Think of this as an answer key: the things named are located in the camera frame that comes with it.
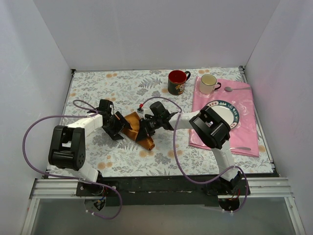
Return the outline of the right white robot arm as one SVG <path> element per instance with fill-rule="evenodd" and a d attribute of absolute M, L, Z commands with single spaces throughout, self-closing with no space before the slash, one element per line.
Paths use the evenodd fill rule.
<path fill-rule="evenodd" d="M 243 177 L 242 171 L 235 166 L 230 151 L 230 126 L 212 107 L 204 106 L 201 110 L 182 113 L 170 113 L 159 101 L 150 106 L 152 115 L 146 114 L 139 120 L 139 131 L 136 141 L 146 140 L 155 134 L 156 129 L 171 130 L 176 134 L 178 129 L 191 129 L 196 132 L 201 141 L 211 149 L 218 164 L 219 175 L 211 180 L 197 182 L 188 177 L 177 162 L 183 176 L 191 183 L 208 185 L 219 181 L 222 191 L 231 195 L 240 191 L 239 183 Z"/>

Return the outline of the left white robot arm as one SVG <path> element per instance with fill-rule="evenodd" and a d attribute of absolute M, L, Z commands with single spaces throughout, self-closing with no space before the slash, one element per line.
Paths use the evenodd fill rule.
<path fill-rule="evenodd" d="M 48 162 L 50 165 L 65 169 L 74 178 L 83 180 L 87 190 L 94 196 L 104 190 L 104 178 L 100 171 L 93 168 L 86 160 L 86 137 L 98 129 L 103 129 L 114 140 L 122 140 L 123 128 L 130 124 L 120 112 L 114 111 L 113 102 L 102 99 L 97 108 L 85 101 L 88 107 L 82 107 L 87 114 L 69 125 L 54 128 Z"/>

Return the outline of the orange brown cloth napkin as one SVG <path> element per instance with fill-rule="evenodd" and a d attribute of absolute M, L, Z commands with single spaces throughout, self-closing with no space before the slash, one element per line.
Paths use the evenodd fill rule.
<path fill-rule="evenodd" d="M 126 116 L 124 116 L 125 120 L 130 124 L 131 129 L 128 129 L 127 127 L 124 127 L 122 130 L 122 133 L 126 135 L 128 138 L 145 148 L 146 150 L 151 151 L 154 147 L 154 141 L 151 137 L 148 137 L 141 141 L 136 141 L 136 137 L 139 133 L 139 120 L 140 117 L 137 114 L 137 112 L 132 112 Z"/>

